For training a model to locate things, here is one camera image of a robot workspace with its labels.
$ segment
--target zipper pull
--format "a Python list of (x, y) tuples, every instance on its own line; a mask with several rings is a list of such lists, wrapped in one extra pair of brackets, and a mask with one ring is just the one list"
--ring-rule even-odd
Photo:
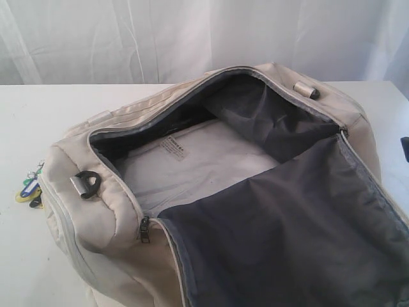
[(141, 242), (150, 243), (151, 240), (149, 239), (149, 216), (145, 216), (142, 219), (141, 225), (139, 226), (139, 231), (141, 233)]

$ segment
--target white curtain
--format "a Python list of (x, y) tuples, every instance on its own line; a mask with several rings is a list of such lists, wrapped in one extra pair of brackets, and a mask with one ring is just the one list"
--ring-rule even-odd
[(177, 83), (269, 61), (409, 97), (409, 0), (0, 0), (0, 84)]

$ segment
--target beige duffel bag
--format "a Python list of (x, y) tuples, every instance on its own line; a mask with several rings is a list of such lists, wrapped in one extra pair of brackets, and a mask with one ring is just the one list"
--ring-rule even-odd
[(58, 246), (125, 306), (409, 306), (408, 219), (363, 110), (277, 64), (90, 118), (40, 185)]

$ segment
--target white table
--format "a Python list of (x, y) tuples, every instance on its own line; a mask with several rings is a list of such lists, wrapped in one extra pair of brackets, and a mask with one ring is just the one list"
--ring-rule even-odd
[[(409, 213), (409, 102), (388, 82), (332, 82), (373, 125), (383, 184)], [(56, 247), (42, 210), (15, 203), (29, 170), (70, 126), (166, 88), (166, 84), (0, 86), (0, 306), (89, 306), (82, 281)]]

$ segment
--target printed label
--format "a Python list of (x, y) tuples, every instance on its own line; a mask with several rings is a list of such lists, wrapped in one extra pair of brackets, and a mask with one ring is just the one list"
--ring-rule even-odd
[(169, 152), (177, 161), (182, 161), (189, 154), (172, 136), (160, 142), (160, 147)]

